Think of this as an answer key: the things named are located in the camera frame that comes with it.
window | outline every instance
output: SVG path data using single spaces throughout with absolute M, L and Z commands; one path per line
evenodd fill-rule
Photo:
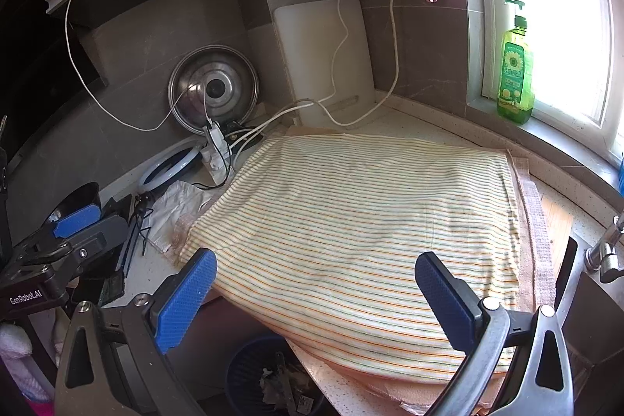
M 484 0 L 482 93 L 495 99 L 514 5 Z M 624 149 L 624 0 L 522 0 L 534 52 L 534 116 L 618 165 Z

soap bottle label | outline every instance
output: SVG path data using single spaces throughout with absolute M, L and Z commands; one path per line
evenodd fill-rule
M 524 60 L 524 48 L 522 46 L 515 43 L 505 43 L 499 99 L 506 103 L 519 104 L 522 99 Z

white cutting board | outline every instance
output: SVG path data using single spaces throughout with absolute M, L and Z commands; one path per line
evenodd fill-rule
M 360 1 L 341 0 L 340 9 L 349 38 L 336 55 L 336 95 L 323 104 L 336 120 L 350 122 L 373 107 L 375 89 Z M 345 34 L 336 0 L 284 6 L 275 10 L 274 20 L 294 97 L 330 95 L 332 56 Z M 304 126 L 336 127 L 319 106 L 298 113 Z

stainless steel pot lid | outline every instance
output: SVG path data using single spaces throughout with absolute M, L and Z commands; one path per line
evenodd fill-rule
M 211 44 L 193 50 L 178 62 L 167 96 L 178 122 L 202 135 L 206 113 L 221 124 L 232 120 L 242 123 L 249 117 L 258 99 L 258 75 L 239 51 Z

window frame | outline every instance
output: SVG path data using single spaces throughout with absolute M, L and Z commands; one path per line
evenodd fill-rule
M 498 67 L 502 58 L 503 32 L 513 26 L 514 9 L 504 0 L 484 1 L 484 73 L 482 96 L 495 100 L 498 95 Z M 603 0 L 608 13 L 610 31 L 609 78 L 601 123 L 576 119 L 536 99 L 533 115 L 550 124 L 587 148 L 596 152 L 614 166 L 622 160 L 624 146 L 617 143 L 617 131 L 624 101 L 624 0 Z

